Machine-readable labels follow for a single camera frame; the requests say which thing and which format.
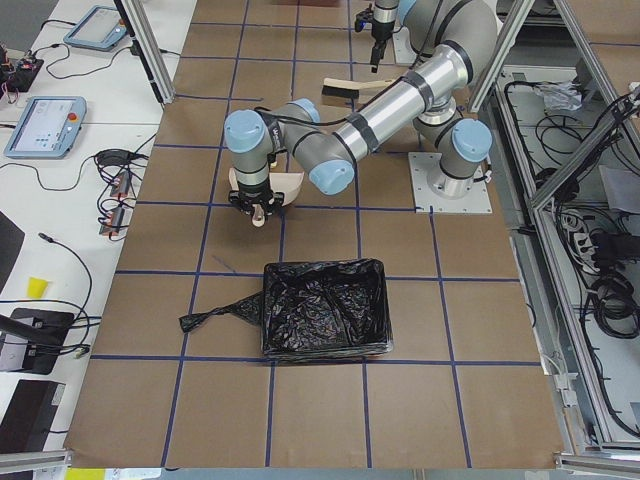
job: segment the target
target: blue cap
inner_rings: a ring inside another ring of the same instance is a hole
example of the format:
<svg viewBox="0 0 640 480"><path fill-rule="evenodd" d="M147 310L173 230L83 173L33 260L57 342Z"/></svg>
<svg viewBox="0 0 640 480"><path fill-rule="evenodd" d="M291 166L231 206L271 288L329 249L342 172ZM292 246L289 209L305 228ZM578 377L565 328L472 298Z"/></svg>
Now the blue cap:
<svg viewBox="0 0 640 480"><path fill-rule="evenodd" d="M253 110L238 110L224 121L224 138L229 150L245 153L255 148L264 137L262 117Z"/></svg>
<svg viewBox="0 0 640 480"><path fill-rule="evenodd" d="M347 188L354 177L351 162L343 159L328 160L309 172L309 180L325 195L335 195Z"/></svg>
<svg viewBox="0 0 640 480"><path fill-rule="evenodd" d="M304 111L307 112L311 117L311 121L316 123L320 121L320 114L318 113L316 106L308 98L299 98L298 100L294 100L293 102L288 103L293 103L294 105L302 107Z"/></svg>
<svg viewBox="0 0 640 480"><path fill-rule="evenodd" d="M409 10L416 4L416 0L400 0L398 4L398 18L400 19L400 25L404 25L404 17L407 16Z"/></svg>
<svg viewBox="0 0 640 480"><path fill-rule="evenodd" d="M479 120L465 118L453 127L451 140L456 151L469 162L478 163L487 158L493 137L487 126Z"/></svg>

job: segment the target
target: brush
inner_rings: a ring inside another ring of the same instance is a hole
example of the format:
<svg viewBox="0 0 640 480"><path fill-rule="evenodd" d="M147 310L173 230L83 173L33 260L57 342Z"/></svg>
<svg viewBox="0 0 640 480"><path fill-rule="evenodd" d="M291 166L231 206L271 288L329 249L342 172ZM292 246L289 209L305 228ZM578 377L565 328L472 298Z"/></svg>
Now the brush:
<svg viewBox="0 0 640 480"><path fill-rule="evenodd" d="M352 82L350 80L338 80L337 78L325 78L322 86L322 94L330 97L357 99L361 90L386 88L395 80L375 80L373 82Z"/></svg>

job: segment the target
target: white robotic arm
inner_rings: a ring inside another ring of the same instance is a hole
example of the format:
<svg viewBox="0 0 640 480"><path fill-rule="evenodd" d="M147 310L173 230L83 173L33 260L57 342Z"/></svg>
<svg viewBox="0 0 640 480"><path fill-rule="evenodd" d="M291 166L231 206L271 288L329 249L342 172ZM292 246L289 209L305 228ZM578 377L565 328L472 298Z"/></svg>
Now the white robotic arm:
<svg viewBox="0 0 640 480"><path fill-rule="evenodd" d="M497 39L495 12L483 0L440 0L439 9L434 0L377 0L376 8L379 4L385 12L393 11L385 14L393 21L398 9L414 48L425 47L420 50L431 57L352 113L338 130L320 131L318 113L305 99L270 112L236 111L225 120L238 180L229 200L254 223L282 204L282 194L272 192L269 184L269 161L276 152L288 151L327 195L344 190L354 178L355 163L414 120L421 134L448 153L441 169L450 182L468 181L486 157L489 130L473 120L458 122L452 91L471 82L489 61ZM449 126L453 122L456 128ZM456 184L446 190L453 196L458 189Z"/></svg>

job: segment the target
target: blue bordered device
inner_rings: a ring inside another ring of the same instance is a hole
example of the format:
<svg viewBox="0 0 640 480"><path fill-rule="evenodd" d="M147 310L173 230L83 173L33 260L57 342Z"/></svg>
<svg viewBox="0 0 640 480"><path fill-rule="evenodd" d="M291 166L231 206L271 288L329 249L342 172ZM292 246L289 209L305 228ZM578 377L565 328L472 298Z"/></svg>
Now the blue bordered device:
<svg viewBox="0 0 640 480"><path fill-rule="evenodd" d="M64 43L72 47L108 52L126 34L127 29L116 8L95 5L64 36Z"/></svg>
<svg viewBox="0 0 640 480"><path fill-rule="evenodd" d="M33 97L16 125L4 155L62 158L73 146L87 102L82 97Z"/></svg>

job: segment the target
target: trash bag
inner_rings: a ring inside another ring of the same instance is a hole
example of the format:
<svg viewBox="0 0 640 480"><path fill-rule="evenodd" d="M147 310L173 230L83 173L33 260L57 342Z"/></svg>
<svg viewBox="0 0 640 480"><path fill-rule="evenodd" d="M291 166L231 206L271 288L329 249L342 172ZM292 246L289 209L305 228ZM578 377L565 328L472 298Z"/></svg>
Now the trash bag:
<svg viewBox="0 0 640 480"><path fill-rule="evenodd" d="M262 352L305 361L381 354L393 348L382 262L271 263L263 290L226 307L180 318L189 332L232 313L262 330Z"/></svg>

